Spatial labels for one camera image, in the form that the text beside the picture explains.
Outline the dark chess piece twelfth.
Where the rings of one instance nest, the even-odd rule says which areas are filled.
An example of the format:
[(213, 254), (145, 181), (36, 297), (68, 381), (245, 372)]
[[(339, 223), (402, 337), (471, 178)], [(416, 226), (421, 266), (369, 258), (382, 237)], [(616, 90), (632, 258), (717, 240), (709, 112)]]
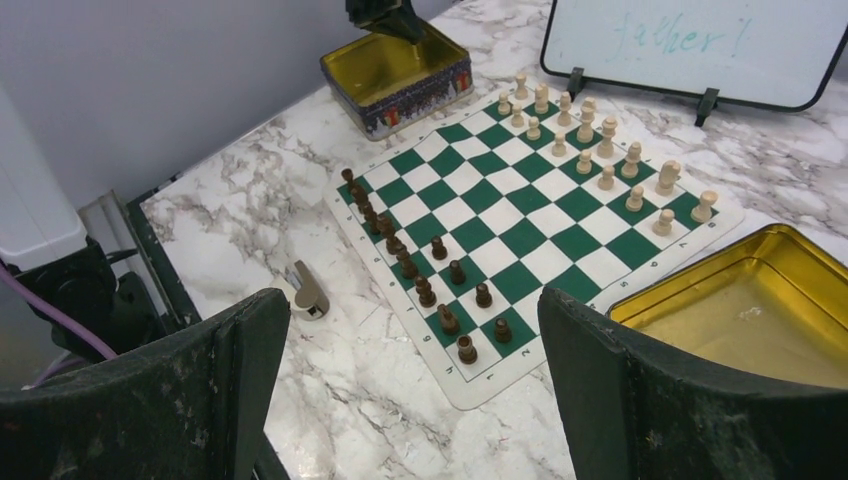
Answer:
[(441, 236), (436, 235), (431, 239), (431, 255), (435, 260), (444, 260), (447, 258), (447, 248)]

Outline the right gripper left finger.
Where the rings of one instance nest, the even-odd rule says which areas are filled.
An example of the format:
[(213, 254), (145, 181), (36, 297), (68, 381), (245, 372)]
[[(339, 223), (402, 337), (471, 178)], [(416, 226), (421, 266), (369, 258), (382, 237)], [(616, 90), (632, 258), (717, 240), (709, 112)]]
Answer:
[(283, 479), (264, 426), (290, 304), (262, 289), (115, 359), (1, 394), (5, 479)]

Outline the tall dark chess piece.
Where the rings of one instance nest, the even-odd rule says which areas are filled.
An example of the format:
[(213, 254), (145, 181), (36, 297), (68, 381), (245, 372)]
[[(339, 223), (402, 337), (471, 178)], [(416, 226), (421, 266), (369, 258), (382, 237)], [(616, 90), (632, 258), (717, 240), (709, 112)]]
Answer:
[(353, 171), (350, 168), (345, 168), (341, 171), (341, 175), (346, 183), (347, 191), (351, 192), (357, 186)]

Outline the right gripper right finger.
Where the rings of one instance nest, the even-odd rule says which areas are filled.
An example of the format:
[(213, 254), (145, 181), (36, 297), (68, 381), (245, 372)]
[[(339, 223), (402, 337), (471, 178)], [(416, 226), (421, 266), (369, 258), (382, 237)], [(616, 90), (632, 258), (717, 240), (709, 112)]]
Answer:
[(847, 393), (726, 367), (565, 292), (537, 304), (580, 479), (843, 479)]

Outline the dark pawn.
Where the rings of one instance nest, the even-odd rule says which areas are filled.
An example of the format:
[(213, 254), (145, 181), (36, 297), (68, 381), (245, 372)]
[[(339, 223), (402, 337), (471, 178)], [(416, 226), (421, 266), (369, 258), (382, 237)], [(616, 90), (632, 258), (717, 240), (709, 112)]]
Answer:
[(449, 263), (449, 277), (453, 285), (461, 285), (466, 282), (466, 274), (458, 260)]

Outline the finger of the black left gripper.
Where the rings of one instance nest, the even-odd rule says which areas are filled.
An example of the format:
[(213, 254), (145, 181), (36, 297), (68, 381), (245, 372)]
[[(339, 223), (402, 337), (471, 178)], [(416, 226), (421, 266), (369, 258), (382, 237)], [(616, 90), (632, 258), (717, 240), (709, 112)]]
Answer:
[(349, 21), (362, 30), (420, 43), (426, 33), (409, 0), (346, 0)]

